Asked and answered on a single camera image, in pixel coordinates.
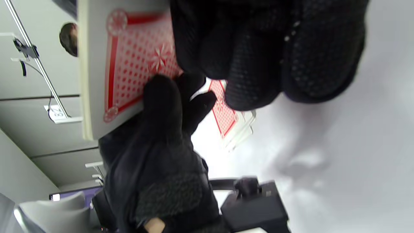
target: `white table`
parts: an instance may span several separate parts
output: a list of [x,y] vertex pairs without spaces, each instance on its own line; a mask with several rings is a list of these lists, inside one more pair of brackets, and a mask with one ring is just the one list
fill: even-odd
[[413,232],[413,9],[371,1],[359,72],[339,98],[303,105],[280,95],[232,153],[209,141],[207,117],[193,142],[210,177],[276,180],[293,233]]

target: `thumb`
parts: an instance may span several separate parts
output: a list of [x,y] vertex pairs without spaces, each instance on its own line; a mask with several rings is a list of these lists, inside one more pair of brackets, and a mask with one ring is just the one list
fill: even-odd
[[184,109],[183,131],[191,136],[198,124],[213,109],[216,100],[216,95],[211,91],[194,97]]
[[144,87],[144,127],[157,133],[181,131],[182,112],[180,92],[175,82],[163,75],[155,75]]

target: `screen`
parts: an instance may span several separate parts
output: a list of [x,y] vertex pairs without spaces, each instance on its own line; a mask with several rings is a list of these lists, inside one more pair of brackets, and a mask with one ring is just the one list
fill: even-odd
[[69,191],[69,192],[61,192],[61,193],[56,193],[56,194],[50,194],[49,195],[49,200],[60,201],[61,198],[72,196],[72,195],[74,195],[78,192],[83,192],[83,194],[85,195],[85,207],[90,207],[90,204],[92,202],[92,198],[101,189],[102,189],[102,186],[99,186],[99,187],[79,189],[79,190],[74,190],[74,191]]

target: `exposed skin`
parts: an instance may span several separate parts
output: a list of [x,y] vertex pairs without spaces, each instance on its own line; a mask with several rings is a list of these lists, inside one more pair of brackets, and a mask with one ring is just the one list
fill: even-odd
[[77,25],[73,25],[72,30],[70,31],[70,36],[75,46],[77,47]]
[[165,228],[165,223],[159,218],[152,218],[144,228],[148,233],[161,233]]

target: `finger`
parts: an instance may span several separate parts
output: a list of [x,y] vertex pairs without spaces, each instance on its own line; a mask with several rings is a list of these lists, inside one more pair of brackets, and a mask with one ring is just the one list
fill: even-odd
[[171,1],[177,62],[186,72],[200,72],[200,42],[214,24],[214,9],[211,1]]
[[181,131],[181,99],[174,81],[156,75],[145,85],[142,117],[151,130]]
[[[322,103],[349,87],[364,49],[367,4],[367,0],[341,4],[335,20],[326,22],[323,19],[331,13],[328,9],[309,10],[313,16],[302,21],[285,46],[282,87],[289,99]],[[348,9],[358,13],[352,15],[352,21],[342,24],[350,17]]]
[[201,74],[183,73],[175,81],[180,90],[181,101],[184,106],[190,101],[194,93],[206,83],[206,78]]
[[227,79],[236,28],[236,24],[231,21],[220,22],[203,39],[200,67],[207,77],[215,80]]
[[240,30],[236,37],[225,100],[237,111],[271,103],[280,93],[282,38]]
[[200,94],[191,100],[184,112],[183,131],[192,135],[198,124],[213,109],[216,100],[216,95],[211,91]]

